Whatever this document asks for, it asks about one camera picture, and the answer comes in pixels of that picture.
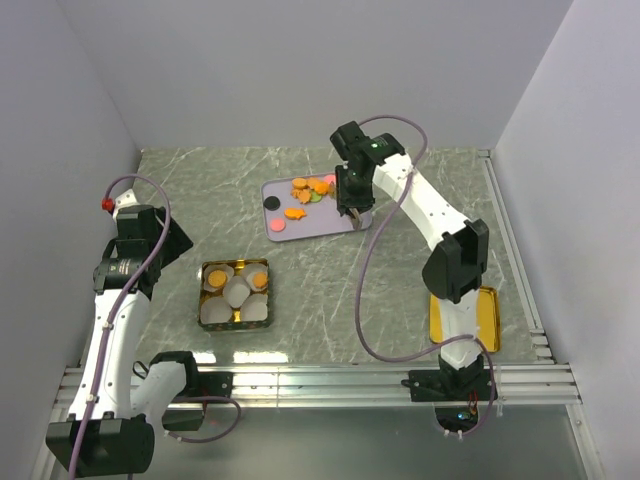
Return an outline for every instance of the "gray wall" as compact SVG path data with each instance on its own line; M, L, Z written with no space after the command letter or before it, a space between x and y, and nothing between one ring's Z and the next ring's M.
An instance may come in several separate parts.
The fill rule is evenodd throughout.
M640 462L640 3L576 0L496 150L554 352L609 478Z
M91 324L100 198L138 152L55 2L0 2L0 65L0 476L22 480Z
M495 146L571 3L58 1L143 147L327 145L378 113Z

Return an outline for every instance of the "white wall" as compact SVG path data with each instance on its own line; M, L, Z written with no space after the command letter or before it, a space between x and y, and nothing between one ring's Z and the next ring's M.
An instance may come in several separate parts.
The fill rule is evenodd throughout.
M571 3L58 1L155 147L327 145L378 113L419 121L434 146L495 146Z
M552 347L609 478L640 475L640 3L576 0L496 149Z
M100 198L139 153L55 2L0 2L0 65L0 476L22 480L91 324Z

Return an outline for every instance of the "gray floor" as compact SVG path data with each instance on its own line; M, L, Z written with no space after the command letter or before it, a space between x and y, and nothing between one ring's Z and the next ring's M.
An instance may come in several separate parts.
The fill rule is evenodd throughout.
M369 362L353 326L354 289L373 230L365 233L272 243L264 232L260 187L275 178L332 171L340 163L329 148L197 148L148 150L139 172L162 183L173 214L195 246L162 272L152 317L137 356L192 350L200 362ZM536 356L482 164L472 149L436 150L420 171L471 219L491 229L484 284L498 289L502 350L498 362ZM160 205L136 182L139 199ZM391 204L376 192L374 228ZM412 222L399 212L382 236L367 273L364 330L380 353L402 355L428 340L427 291L421 269L429 255ZM262 331L205 333L196 323L200 265L210 260L265 257L271 266L275 321Z
M210 409L215 425L235 410ZM60 480L67 478L59 472ZM105 480L121 480L105 477ZM563 406L510 407L462 443L444 439L433 408L251 409L228 437L205 445L157 437L149 470L169 480L586 480Z

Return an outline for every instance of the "red cap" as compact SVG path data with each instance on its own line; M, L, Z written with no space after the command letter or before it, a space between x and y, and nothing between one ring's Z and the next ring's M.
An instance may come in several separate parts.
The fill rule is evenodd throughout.
M102 209L106 210L109 213L113 213L113 199L112 198L103 198L102 199Z

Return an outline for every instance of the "yellow food item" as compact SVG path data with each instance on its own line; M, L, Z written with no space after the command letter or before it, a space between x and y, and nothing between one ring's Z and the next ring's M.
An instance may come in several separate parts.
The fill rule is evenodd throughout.
M313 190L320 195L326 195L329 193L329 184L327 182L318 182L313 187Z
M307 185L309 188L314 188L318 183L320 183L320 180L316 177L307 178Z
M309 203L311 201L311 192L308 188L300 190L300 193L298 194L298 200L300 200L300 203L302 204Z
M227 284L227 274L222 270L214 270L207 277L207 282L213 288L222 288Z
M267 286L267 274L258 272L253 276L253 285L256 288L264 288Z
M291 181L291 184L293 185L293 188L307 188L307 181L304 178L294 178Z
M284 211L284 216L289 220L300 220L302 217L307 216L307 212L301 208L287 208Z

